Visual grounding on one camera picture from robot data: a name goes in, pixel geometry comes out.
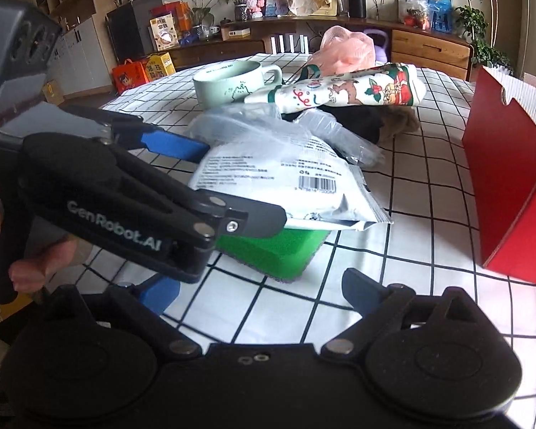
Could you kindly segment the person's left hand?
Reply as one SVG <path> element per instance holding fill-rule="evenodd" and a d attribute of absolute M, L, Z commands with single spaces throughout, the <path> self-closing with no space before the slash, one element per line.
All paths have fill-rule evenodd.
<path fill-rule="evenodd" d="M 0 185 L 0 304 L 39 291 L 90 253 L 89 242 L 35 216 L 22 197 Z"/>

